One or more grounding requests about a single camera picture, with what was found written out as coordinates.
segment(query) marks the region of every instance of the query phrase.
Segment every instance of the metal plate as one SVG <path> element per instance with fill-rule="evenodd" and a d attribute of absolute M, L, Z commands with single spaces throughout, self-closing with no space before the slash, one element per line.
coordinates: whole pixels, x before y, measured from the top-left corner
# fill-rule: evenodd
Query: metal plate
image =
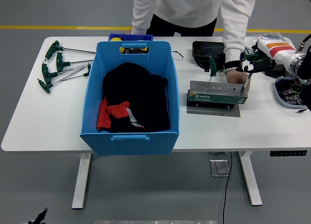
<path fill-rule="evenodd" d="M 206 220 L 158 220 L 158 221 L 106 221 L 97 220 L 95 224 L 217 224 L 217 221 Z"/>
<path fill-rule="evenodd" d="M 210 116 L 241 117 L 239 105 L 236 105 L 232 109 L 187 106 L 187 113 Z"/>
<path fill-rule="evenodd" d="M 229 163 L 228 160 L 210 160 L 210 170 L 213 177 L 228 177 Z"/>

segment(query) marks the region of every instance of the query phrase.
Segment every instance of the green handle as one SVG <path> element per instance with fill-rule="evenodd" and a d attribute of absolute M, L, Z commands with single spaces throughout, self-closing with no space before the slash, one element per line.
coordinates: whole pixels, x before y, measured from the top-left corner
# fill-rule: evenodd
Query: green handle
<path fill-rule="evenodd" d="M 83 74 L 83 76 L 85 76 L 85 77 L 88 77 L 89 76 L 89 70 L 91 69 L 91 65 L 90 64 L 88 64 L 87 65 L 87 72 L 85 73 L 85 74 Z"/>
<path fill-rule="evenodd" d="M 63 47 L 59 46 L 59 42 L 55 41 L 48 49 L 48 52 L 45 54 L 45 58 L 50 59 L 56 51 L 63 51 L 63 49 Z"/>
<path fill-rule="evenodd" d="M 64 67 L 70 66 L 70 62 L 63 62 L 63 55 L 61 52 L 57 53 L 56 56 L 56 68 L 58 72 L 63 71 Z"/>
<path fill-rule="evenodd" d="M 257 51 L 254 53 L 246 54 L 245 58 L 249 62 L 260 62 L 260 61 L 263 61 L 265 59 L 269 59 L 269 57 L 262 51 Z"/>
<path fill-rule="evenodd" d="M 215 77 L 217 73 L 216 64 L 212 57 L 209 58 L 210 76 Z"/>
<path fill-rule="evenodd" d="M 46 84 L 51 84 L 52 78 L 57 77 L 57 72 L 49 72 L 47 64 L 42 64 L 42 75 Z"/>
<path fill-rule="evenodd" d="M 46 85 L 43 83 L 43 81 L 39 80 L 39 78 L 38 78 L 38 81 L 39 81 L 40 86 L 45 90 L 45 92 L 49 94 L 50 88 L 53 86 L 53 84 Z"/>

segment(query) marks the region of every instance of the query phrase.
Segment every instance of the white sweatshirt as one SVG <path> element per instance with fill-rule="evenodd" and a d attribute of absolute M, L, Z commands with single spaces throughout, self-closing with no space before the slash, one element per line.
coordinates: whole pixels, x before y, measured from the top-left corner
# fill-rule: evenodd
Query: white sweatshirt
<path fill-rule="evenodd" d="M 239 60 L 244 51 L 248 20 L 255 0 L 133 0 L 132 34 L 146 34 L 153 13 L 165 21 L 183 27 L 201 27 L 211 23 L 221 10 L 226 62 Z"/>

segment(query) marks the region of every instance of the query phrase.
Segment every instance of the person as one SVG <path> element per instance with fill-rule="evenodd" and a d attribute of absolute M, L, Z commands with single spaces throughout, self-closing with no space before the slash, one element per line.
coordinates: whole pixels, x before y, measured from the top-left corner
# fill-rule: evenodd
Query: person
<path fill-rule="evenodd" d="M 243 84 L 241 66 L 248 20 L 255 0 L 133 0 L 132 34 L 212 36 L 219 10 L 223 19 L 225 73 L 229 83 Z"/>

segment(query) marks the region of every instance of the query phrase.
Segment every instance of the black pants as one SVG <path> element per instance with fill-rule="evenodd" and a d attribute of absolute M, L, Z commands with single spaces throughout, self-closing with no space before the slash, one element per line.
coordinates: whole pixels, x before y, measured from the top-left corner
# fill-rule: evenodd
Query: black pants
<path fill-rule="evenodd" d="M 171 24 L 156 15 L 153 15 L 150 28 L 147 30 L 147 34 L 153 36 L 174 36 L 174 33 L 180 33 L 181 36 L 212 36 L 215 30 L 217 18 L 210 24 L 197 27 L 188 28 Z"/>

